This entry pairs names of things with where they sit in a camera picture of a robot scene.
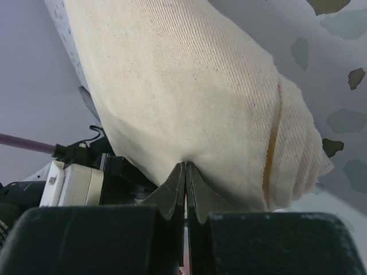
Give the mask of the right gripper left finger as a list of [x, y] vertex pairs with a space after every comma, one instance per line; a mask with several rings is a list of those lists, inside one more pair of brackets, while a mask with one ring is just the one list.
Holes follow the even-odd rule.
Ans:
[[2, 274], [178, 274], [185, 164], [139, 205], [40, 207], [15, 223]]

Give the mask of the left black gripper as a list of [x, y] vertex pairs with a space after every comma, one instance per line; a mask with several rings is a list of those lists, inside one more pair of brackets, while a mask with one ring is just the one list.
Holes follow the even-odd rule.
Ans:
[[[100, 126], [90, 130], [97, 135], [69, 146], [54, 146], [20, 137], [1, 135], [1, 144], [30, 151], [42, 152], [66, 165], [80, 164], [104, 172], [99, 205], [136, 204], [151, 194], [156, 186], [124, 157], [116, 156]], [[40, 207], [41, 196], [51, 162], [38, 172], [35, 180], [9, 183], [1, 186], [1, 237], [5, 238], [16, 220], [28, 209]]]

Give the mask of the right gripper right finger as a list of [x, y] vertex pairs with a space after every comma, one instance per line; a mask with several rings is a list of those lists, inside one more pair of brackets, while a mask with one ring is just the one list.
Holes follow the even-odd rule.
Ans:
[[235, 209], [186, 166], [191, 274], [365, 274], [344, 223], [328, 213]]

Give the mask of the beige cloth mat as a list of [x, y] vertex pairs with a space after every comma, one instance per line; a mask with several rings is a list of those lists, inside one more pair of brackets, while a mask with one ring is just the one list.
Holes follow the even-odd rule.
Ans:
[[208, 1], [66, 1], [114, 153], [161, 185], [191, 162], [227, 201], [288, 207], [333, 169], [301, 90]]

